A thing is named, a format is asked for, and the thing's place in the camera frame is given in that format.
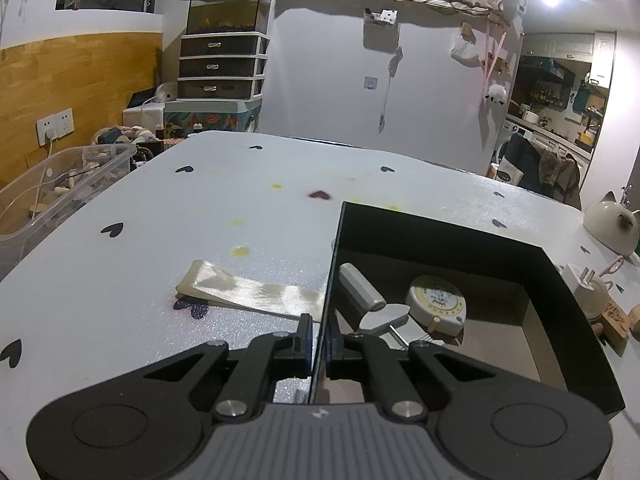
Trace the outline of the white three drawer cabinet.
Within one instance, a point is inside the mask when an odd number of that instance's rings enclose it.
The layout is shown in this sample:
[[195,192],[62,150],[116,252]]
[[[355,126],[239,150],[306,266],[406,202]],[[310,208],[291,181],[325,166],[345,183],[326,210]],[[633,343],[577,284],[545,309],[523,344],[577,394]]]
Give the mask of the white three drawer cabinet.
[[248,102],[262,97],[270,40],[262,32],[183,35],[178,98]]

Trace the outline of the dark chair with clothes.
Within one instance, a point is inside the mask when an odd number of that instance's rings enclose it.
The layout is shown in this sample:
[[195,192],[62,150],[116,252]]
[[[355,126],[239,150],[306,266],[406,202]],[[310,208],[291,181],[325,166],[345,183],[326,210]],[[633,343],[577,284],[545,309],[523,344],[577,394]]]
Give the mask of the dark chair with clothes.
[[572,155],[559,155],[514,133],[506,142],[496,177],[503,183],[582,209],[580,170]]

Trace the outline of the glass fish tank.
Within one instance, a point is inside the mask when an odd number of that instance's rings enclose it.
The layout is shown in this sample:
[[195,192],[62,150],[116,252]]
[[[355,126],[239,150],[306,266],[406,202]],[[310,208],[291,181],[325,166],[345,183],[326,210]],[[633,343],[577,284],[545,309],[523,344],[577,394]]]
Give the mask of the glass fish tank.
[[272,0],[189,0],[186,34],[261,32],[268,28]]

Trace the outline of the black storage box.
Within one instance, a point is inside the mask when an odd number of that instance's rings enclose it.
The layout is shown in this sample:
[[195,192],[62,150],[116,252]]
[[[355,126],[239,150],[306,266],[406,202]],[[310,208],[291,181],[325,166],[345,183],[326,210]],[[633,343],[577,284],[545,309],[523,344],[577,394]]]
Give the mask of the black storage box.
[[608,417],[625,407],[622,390],[582,309],[544,250],[455,224],[346,203],[338,220],[326,308],[348,327],[363,313],[338,278],[352,264],[390,304],[428,276],[466,303],[460,333],[446,347],[579,394]]

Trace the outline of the wooden stamp block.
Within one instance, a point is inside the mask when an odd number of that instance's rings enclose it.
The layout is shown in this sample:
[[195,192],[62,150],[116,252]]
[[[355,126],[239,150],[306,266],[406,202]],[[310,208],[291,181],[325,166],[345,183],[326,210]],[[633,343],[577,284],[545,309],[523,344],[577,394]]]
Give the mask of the wooden stamp block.
[[629,318],[613,299],[608,300],[600,318],[591,327],[600,341],[607,342],[619,356],[624,354],[629,339]]

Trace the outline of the white double wall socket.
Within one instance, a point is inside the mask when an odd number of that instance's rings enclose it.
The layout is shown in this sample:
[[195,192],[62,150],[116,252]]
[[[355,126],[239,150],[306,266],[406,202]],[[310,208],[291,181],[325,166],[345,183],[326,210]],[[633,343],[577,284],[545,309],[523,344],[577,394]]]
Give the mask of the white double wall socket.
[[51,114],[36,121],[36,133],[40,146],[63,136],[68,136],[74,130],[74,116],[71,108],[66,108],[62,112]]

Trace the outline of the grey cylinder tube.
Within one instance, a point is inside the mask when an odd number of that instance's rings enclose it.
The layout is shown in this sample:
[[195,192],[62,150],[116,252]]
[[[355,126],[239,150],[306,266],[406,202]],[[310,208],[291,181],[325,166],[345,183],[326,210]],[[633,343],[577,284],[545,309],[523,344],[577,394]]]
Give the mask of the grey cylinder tube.
[[340,266],[338,280],[360,312],[378,311],[386,306],[383,296],[353,264],[343,263]]

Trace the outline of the round cream tape measure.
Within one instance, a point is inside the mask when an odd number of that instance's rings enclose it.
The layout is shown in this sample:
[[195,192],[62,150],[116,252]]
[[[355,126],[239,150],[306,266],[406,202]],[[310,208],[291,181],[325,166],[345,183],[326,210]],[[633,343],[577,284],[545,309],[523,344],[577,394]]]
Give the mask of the round cream tape measure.
[[466,301],[454,284],[433,275],[418,276],[406,296],[410,315],[429,333],[457,337],[466,320]]

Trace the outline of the clear plastic storage bin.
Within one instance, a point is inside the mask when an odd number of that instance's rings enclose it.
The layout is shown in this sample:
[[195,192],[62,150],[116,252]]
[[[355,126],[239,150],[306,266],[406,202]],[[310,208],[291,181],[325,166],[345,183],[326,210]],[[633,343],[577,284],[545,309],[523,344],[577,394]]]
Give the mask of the clear plastic storage bin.
[[1,190],[1,275],[7,276],[66,219],[130,173],[132,144],[66,148]]

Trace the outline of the cream satin ribbon strip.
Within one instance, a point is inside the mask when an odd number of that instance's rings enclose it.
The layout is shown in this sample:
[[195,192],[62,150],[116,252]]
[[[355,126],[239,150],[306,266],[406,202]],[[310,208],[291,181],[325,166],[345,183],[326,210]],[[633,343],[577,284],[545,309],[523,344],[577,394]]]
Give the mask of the cream satin ribbon strip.
[[258,311],[284,318],[309,314],[322,320],[324,295],[295,285],[280,285],[242,278],[206,260],[194,260],[176,285],[182,296],[198,298],[229,308]]

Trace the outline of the white plush wall toy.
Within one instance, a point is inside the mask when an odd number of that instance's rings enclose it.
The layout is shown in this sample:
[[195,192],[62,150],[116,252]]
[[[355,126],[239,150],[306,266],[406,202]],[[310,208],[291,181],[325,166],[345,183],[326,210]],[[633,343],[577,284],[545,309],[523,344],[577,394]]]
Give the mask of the white plush wall toy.
[[506,102],[508,102],[508,92],[506,92],[506,87],[503,84],[498,84],[498,82],[490,84],[486,88],[484,99],[487,102],[506,105]]

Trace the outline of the teal patterned storage box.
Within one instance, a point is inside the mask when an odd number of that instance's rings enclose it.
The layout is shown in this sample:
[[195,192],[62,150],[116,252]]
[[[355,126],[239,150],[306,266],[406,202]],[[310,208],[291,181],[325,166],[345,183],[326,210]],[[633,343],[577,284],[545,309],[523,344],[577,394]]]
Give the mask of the teal patterned storage box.
[[217,130],[254,131],[262,100],[216,101],[175,100],[164,107],[164,131],[168,138],[185,138],[193,133]]

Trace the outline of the white suction cup hook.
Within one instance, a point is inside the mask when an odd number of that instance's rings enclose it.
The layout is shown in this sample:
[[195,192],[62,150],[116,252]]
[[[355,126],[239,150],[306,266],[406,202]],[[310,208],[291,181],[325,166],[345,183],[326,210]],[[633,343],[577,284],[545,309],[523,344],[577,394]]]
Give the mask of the white suction cup hook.
[[574,296],[582,313],[589,321],[595,321],[603,314],[610,295],[608,285],[593,270],[567,263],[561,276]]

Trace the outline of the pink scissors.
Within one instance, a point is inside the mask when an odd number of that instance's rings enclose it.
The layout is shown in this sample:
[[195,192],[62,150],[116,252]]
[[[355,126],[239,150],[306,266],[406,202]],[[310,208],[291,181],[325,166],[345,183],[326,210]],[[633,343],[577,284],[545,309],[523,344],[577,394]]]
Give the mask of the pink scissors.
[[613,275],[622,267],[625,262],[625,258],[623,256],[617,256],[611,263],[609,263],[600,273],[599,276],[605,275]]

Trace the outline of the white cat shaped lamp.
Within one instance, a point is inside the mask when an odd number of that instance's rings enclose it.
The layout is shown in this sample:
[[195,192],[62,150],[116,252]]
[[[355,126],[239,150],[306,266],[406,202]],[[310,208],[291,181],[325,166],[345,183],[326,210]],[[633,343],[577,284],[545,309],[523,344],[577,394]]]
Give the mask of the white cat shaped lamp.
[[612,191],[587,207],[582,225],[616,255],[628,258],[638,245],[639,211],[620,204]]

